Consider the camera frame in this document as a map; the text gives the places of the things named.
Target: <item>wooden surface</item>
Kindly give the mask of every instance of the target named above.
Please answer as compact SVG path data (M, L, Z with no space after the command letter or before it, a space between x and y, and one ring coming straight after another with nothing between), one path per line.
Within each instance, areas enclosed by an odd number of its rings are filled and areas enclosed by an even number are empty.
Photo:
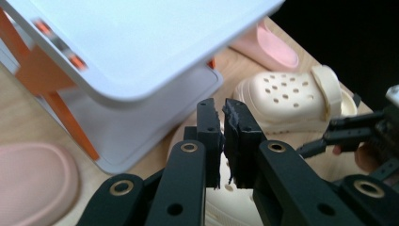
M272 21L266 18L265 22L276 35L296 50L300 58L299 72L308 72L311 66L319 64ZM215 62L216 68L225 79L223 86L214 95L215 108L223 120L221 108L225 98L231 97L233 89L243 78L265 71L265 68L230 48L218 53L215 56ZM360 114L369 111L370 109L365 104L360 105ZM195 113L187 121L195 121ZM172 130L128 172L145 179L163 168L167 161L168 147L176 129ZM285 141L296 148L320 136L319 133L295 133L267 137ZM56 225L74 225L93 193L110 175L99 170L56 121L41 108L35 98L5 67L0 65L0 145L27 141L56 143L69 150L74 157L80 174L79 194L69 213L56 223ZM329 181L340 179L348 174L363 173L356 166L352 153L335 156L330 148L327 153L311 158L307 162L319 176Z

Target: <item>pink shoe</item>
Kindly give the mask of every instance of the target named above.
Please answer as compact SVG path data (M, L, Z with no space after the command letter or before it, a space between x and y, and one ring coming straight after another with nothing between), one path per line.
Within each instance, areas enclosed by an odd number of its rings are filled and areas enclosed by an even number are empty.
M50 225L67 212L77 189L66 150L47 143L0 146L1 225Z
M231 48L274 72L293 72L299 64L296 52L263 22L235 40Z

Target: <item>screw hole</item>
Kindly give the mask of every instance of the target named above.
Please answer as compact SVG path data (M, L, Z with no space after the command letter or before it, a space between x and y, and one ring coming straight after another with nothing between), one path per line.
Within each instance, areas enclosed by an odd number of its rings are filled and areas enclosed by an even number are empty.
M278 143L270 143L267 147L269 148L270 151L273 151L275 153L285 152L285 147Z
M328 215L328 216L334 216L335 215L335 210L331 206L329 206L327 204L320 203L320 204L317 205L317 208L320 210L320 212L322 212L325 215Z
M178 203L174 203L168 207L168 214L172 216L179 216L182 212L183 207Z
M194 143L185 143L180 147L180 149L186 153L193 153L197 148L198 146Z

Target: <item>shoe ventilation hole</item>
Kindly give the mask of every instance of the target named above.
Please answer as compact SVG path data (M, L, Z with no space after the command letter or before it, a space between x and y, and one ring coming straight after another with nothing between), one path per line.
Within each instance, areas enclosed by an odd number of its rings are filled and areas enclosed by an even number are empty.
M233 192L233 191L234 191L234 189L232 188L231 185L225 185L225 188L226 188L226 190L228 190L228 191L230 191L230 192Z

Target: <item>orange bracket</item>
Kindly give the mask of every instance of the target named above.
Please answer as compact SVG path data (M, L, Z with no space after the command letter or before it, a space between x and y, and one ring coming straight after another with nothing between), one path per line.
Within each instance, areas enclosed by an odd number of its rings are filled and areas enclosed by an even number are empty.
M20 63L16 78L33 94L41 95L54 110L62 124L73 139L93 160L100 158L90 140L74 118L67 105L56 92L75 84L65 72L48 57L39 46L32 51L9 21L6 13L0 8L0 39Z

